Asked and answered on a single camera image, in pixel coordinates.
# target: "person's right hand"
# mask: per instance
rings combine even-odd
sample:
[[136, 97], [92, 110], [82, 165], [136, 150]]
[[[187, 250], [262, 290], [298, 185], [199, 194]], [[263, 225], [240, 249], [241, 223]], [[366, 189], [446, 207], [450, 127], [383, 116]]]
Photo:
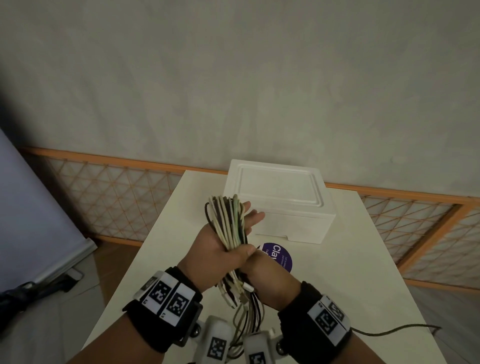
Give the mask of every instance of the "person's right hand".
[[257, 250], [241, 267], [263, 304], [283, 310], [300, 293], [300, 282], [266, 253]]

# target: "white table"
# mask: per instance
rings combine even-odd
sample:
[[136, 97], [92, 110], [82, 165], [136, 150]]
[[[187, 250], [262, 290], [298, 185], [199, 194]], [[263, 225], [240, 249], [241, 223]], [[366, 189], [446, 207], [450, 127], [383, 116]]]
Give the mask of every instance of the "white table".
[[[211, 195], [222, 195], [226, 179], [225, 175], [185, 172], [85, 345], [121, 316], [122, 307], [154, 272], [174, 266], [183, 258], [206, 223], [205, 202]], [[337, 189], [330, 192], [337, 217], [322, 244], [261, 235], [251, 237], [250, 242], [274, 242], [285, 247], [293, 261], [291, 273], [327, 293], [347, 313], [355, 328], [380, 332], [404, 324], [425, 323], [358, 194]], [[234, 310], [216, 288], [204, 293], [202, 304], [201, 320], [209, 315], [229, 321], [233, 317]], [[276, 312], [267, 307], [262, 328], [271, 327], [280, 333]], [[408, 328], [377, 338], [360, 337], [387, 364], [445, 363], [426, 328]], [[188, 363], [194, 349], [190, 340], [184, 348], [172, 346], [164, 363]], [[233, 361], [244, 362], [243, 357]], [[294, 363], [290, 357], [279, 362]]]

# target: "cable bundle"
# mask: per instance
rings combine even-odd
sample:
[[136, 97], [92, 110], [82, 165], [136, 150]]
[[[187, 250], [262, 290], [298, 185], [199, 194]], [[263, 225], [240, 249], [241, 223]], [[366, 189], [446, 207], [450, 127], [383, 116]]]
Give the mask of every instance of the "cable bundle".
[[[248, 244], [244, 214], [245, 209], [237, 195], [233, 198], [212, 196], [205, 204], [207, 221], [228, 251], [241, 244]], [[264, 305], [260, 303], [256, 293], [253, 292], [254, 288], [246, 280], [245, 275], [237, 269], [229, 272], [217, 284], [225, 301], [232, 308], [237, 308], [233, 317], [236, 330], [227, 354], [229, 359], [237, 359], [243, 354], [243, 337], [260, 329], [265, 314]]]

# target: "round purple sticker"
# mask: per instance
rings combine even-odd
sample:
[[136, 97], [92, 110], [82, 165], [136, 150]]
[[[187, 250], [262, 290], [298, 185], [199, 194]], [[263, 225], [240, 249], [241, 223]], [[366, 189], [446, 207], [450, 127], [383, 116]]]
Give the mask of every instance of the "round purple sticker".
[[292, 257], [283, 246], [275, 243], [265, 243], [260, 245], [258, 249], [267, 253], [270, 258], [279, 263], [287, 272], [292, 270]]

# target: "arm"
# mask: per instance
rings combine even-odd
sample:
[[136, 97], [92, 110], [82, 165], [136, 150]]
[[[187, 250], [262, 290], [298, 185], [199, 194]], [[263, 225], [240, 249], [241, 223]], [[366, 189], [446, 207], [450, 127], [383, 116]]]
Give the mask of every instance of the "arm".
[[[250, 202], [244, 203], [244, 206], [247, 211], [250, 208]], [[264, 217], [264, 213], [258, 213], [255, 210], [246, 215], [246, 233], [250, 233], [251, 226]], [[220, 282], [228, 272], [240, 268], [255, 251], [253, 245], [245, 244], [226, 252], [217, 234], [206, 224], [177, 267], [200, 293], [203, 293]], [[160, 364], [163, 362], [163, 357], [164, 353], [150, 348], [133, 327], [129, 318], [123, 315], [68, 363]]]
[[[260, 301], [277, 311], [287, 307], [300, 293], [300, 282], [272, 258], [257, 251], [241, 268], [256, 288]], [[351, 339], [333, 364], [384, 364], [358, 336]]]

